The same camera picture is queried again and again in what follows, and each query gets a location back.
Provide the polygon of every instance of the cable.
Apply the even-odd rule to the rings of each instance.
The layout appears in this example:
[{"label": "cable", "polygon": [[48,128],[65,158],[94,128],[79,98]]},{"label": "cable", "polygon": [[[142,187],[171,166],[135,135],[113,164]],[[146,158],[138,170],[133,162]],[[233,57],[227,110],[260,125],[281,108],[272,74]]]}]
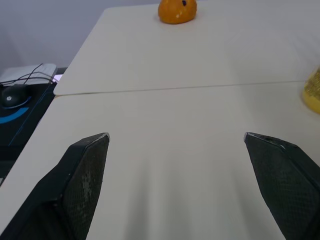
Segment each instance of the cable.
[{"label": "cable", "polygon": [[35,69],[32,70],[32,72],[30,73],[30,75],[28,76],[28,78],[25,80],[25,82],[23,84],[26,84],[26,82],[29,80],[29,78],[34,73],[34,71],[37,70],[41,65],[43,65],[43,63],[40,63]]},{"label": "cable", "polygon": [[[30,73],[28,73],[28,74],[26,74],[26,75],[23,75],[23,76],[19,77],[19,78],[16,79],[16,80],[11,80],[11,81],[21,81],[21,80],[22,80],[21,78],[26,77],[26,76],[28,76],[29,74],[30,74]],[[35,72],[33,72],[32,74],[43,74],[43,75],[49,77],[51,80],[55,80],[56,82],[59,82],[58,79],[56,79],[56,78],[52,77],[51,75],[46,74],[46,73],[44,73],[44,72],[42,72],[42,71],[35,71]]]},{"label": "cable", "polygon": [[0,85],[3,85],[3,84],[12,84],[12,83],[15,83],[17,81],[21,81],[21,80],[29,80],[29,79],[45,79],[45,80],[48,80],[49,82],[55,84],[56,82],[55,81],[52,81],[50,78],[47,78],[47,77],[40,77],[40,76],[34,76],[34,77],[26,77],[26,78],[21,78],[21,79],[16,79],[16,80],[10,80],[10,81],[2,81],[0,82]]}]

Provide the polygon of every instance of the blue stripe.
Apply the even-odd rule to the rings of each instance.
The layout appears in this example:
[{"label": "blue stripe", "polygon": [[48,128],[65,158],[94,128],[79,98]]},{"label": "blue stripe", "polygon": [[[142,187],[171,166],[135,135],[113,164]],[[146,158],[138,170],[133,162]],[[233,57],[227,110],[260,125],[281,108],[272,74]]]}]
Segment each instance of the blue stripe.
[{"label": "blue stripe", "polygon": [[26,111],[28,111],[28,109],[29,109],[28,107],[22,107],[18,111],[16,111],[15,113],[13,113],[9,116],[0,117],[0,124],[5,124],[5,123],[8,123],[12,120],[17,119],[22,114],[24,114]]}]

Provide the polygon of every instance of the mouse pad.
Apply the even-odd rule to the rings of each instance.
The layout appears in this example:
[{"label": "mouse pad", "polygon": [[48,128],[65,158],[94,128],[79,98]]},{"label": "mouse pad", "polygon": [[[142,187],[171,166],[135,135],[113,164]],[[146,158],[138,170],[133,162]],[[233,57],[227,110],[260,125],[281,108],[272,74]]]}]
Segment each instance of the mouse pad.
[{"label": "mouse pad", "polygon": [[21,107],[0,106],[0,161],[15,161],[45,114],[56,84],[28,85],[31,99]]}]

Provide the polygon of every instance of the yellow object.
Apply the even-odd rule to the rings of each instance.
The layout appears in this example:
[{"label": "yellow object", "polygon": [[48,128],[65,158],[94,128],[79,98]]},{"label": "yellow object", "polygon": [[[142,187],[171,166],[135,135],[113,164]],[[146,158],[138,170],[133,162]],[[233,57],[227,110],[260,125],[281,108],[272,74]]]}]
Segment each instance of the yellow object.
[{"label": "yellow object", "polygon": [[196,0],[162,0],[158,8],[160,20],[166,24],[189,22],[196,13]]},{"label": "yellow object", "polygon": [[320,68],[305,83],[302,98],[312,111],[320,114]]}]

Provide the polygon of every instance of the gray wall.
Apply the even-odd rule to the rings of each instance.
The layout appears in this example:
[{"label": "gray wall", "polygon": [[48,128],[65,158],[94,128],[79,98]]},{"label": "gray wall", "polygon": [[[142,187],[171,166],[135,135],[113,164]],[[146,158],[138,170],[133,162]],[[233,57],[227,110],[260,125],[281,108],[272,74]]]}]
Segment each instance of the gray wall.
[{"label": "gray wall", "polygon": [[70,64],[106,8],[160,0],[0,0],[0,70]]}]

